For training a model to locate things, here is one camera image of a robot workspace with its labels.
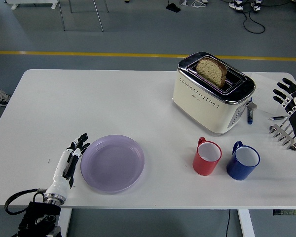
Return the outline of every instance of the bread slice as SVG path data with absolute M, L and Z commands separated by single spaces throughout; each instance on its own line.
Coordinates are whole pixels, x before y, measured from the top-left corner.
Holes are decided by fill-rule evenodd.
M 201 58 L 196 72 L 219 88 L 225 84 L 227 69 L 221 62 L 212 58 Z

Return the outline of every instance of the yellow floor line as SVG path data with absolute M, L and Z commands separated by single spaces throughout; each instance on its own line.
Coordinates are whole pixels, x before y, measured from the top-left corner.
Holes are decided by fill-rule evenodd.
M 150 57 L 150 58 L 185 58 L 188 54 L 158 54 L 158 53 L 100 53 L 100 52 L 45 52 L 45 51 L 0 51 L 0 54 L 10 55 L 58 55 L 58 56 L 102 56 L 102 57 Z M 256 57 L 216 55 L 220 59 L 234 60 L 267 60 L 296 61 L 296 57 Z

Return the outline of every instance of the toaster vent holes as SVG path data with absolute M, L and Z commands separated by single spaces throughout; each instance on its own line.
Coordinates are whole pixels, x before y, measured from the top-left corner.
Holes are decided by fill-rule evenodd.
M 205 100 L 209 104 L 215 106 L 216 108 L 219 108 L 219 105 L 213 102 L 212 100 L 208 99 L 205 95 L 202 95 L 201 92 L 197 91 L 193 88 L 193 86 L 190 86 L 187 82 L 185 82 L 183 79 L 179 79 L 180 82 L 182 82 L 183 85 L 185 85 L 187 88 L 189 88 L 192 92 L 194 92 L 196 95 L 198 95 L 201 99 Z

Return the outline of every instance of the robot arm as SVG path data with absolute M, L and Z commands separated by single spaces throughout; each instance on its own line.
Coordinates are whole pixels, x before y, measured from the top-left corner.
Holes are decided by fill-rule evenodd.
M 285 93 L 275 89 L 273 92 L 277 96 L 274 96 L 273 99 L 280 103 L 289 115 L 289 121 L 296 137 L 296 84 L 286 78 L 283 78 L 283 82 L 286 85 L 280 82 L 277 83 L 277 85 L 279 88 L 283 89 Z
M 56 216 L 61 212 L 60 205 L 64 204 L 67 198 L 67 191 L 74 182 L 75 166 L 90 143 L 83 144 L 88 139 L 83 134 L 75 139 L 66 148 L 60 157 L 55 174 L 54 182 L 46 189 L 31 189 L 18 192 L 12 195 L 4 205 L 5 211 L 10 215 L 17 215 L 24 211 L 24 217 L 19 225 L 17 234 L 13 237 L 61 237 L 60 226 L 56 226 Z M 19 196 L 34 193 L 33 201 L 22 211 L 11 212 L 9 204 Z M 43 203 L 35 202 L 36 195 L 43 196 Z
M 73 186 L 75 165 L 90 143 L 83 144 L 88 139 L 87 134 L 76 138 L 64 150 L 58 162 L 53 184 L 46 190 L 44 202 L 62 205 L 67 199 L 67 191 Z

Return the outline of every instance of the shoe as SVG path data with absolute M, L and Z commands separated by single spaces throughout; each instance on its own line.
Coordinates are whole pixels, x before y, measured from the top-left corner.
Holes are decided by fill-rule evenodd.
M 237 11 L 242 11 L 243 9 L 242 0 L 231 1 L 229 6 Z
M 0 106 L 5 107 L 10 101 L 11 96 L 0 89 Z
M 261 9 L 261 2 L 260 0 L 256 0 L 253 3 L 251 3 L 251 7 L 253 7 L 254 12 L 258 12 Z

